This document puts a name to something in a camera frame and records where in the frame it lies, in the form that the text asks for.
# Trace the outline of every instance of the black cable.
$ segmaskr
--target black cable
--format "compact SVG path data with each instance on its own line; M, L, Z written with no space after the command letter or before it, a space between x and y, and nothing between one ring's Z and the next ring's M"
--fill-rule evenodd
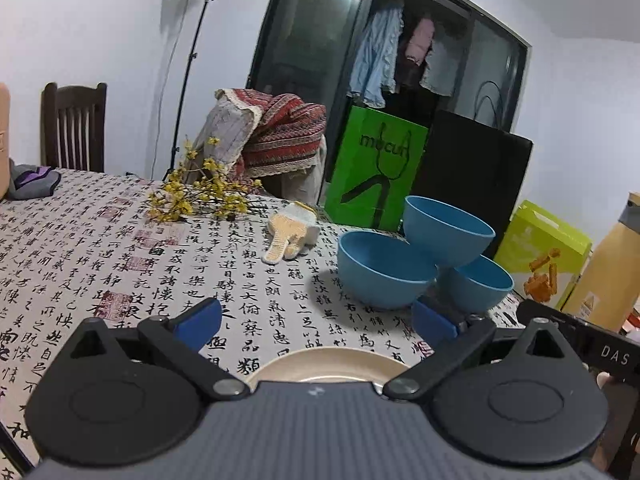
M166 73L164 74L164 81L162 82L162 89L160 90L160 101L158 102L158 132L156 134L156 146L154 148L154 161L151 164L151 178L154 177L154 170L156 168L156 158L158 158L158 142L160 140L160 119L162 115L162 99L164 98L164 89L169 79L169 72L171 71L171 63L174 61L175 48L178 46L178 40L180 40L180 33L182 32L182 26L184 25L184 17L187 14L189 8L189 0L184 3L184 9L182 10L182 16L180 17L180 27L178 27L178 33L175 35L174 46L171 49L171 55L169 56L169 63L166 67Z
M491 105L491 109L494 111L494 126L496 126L498 129L501 129L500 124L498 124L498 115L495 111L494 101L488 95L485 95L482 99L480 99L480 103L478 104L478 106L476 107L476 110L474 111L474 120L476 120L476 118L478 117L480 108L482 108L482 103L484 103L485 99L489 99L489 104Z
M493 100L488 95L483 96L482 99L480 100L480 102L478 103L478 99L480 97L480 92L482 91L482 88L484 88L484 86L487 85L487 84L494 85L495 88L498 91L498 106L496 108L495 105L494 105L493 108L494 108L494 115L496 116L495 126L497 128L499 128L499 129L502 129L502 115L504 114L504 102L502 100L502 93L500 92L500 87L497 85L497 83L495 81L492 81L492 80L488 79L488 80L484 81L478 87L478 91L476 92L476 98L474 100L474 113L475 113L475 115L478 114L476 112L476 110L478 110L482 106L482 101L484 101L485 97L488 97L490 99L490 101L492 102L492 105L494 104Z

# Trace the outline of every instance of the cardboard box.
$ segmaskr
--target cardboard box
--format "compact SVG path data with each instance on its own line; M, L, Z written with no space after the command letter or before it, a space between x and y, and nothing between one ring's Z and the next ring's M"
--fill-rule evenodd
M578 229L525 200L513 215L494 261L523 298L560 309L591 250Z

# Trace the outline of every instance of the screw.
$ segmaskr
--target screw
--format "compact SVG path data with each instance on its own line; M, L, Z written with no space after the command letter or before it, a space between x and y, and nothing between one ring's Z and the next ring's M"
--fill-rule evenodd
M420 389L420 384L413 379L398 377L389 383L389 389L396 395L411 395Z
M213 385L213 391L224 397L234 397L244 392L245 384L238 379L221 379Z

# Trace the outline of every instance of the table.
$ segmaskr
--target table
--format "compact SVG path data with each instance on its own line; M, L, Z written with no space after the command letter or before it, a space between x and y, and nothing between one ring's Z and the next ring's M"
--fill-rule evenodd
M414 365L431 349L407 309L376 312L350 298L335 265L338 236L321 222L306 256L267 266L266 219L287 202L257 198L258 214L234 222L194 218L146 224L145 200L161 183L61 170L50 198L0 203L0 420L32 462L25 428L33 388L78 323L112 327L173 317L208 296L223 305L218 334L201 354L240 378L289 351L350 346ZM513 326L516 298L492 311ZM2 480L16 478L6 459Z

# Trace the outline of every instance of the green shopping bag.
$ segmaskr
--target green shopping bag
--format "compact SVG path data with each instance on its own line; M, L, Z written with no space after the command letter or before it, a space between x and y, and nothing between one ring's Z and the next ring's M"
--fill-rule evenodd
M396 231L427 128L352 107L324 210L338 224Z

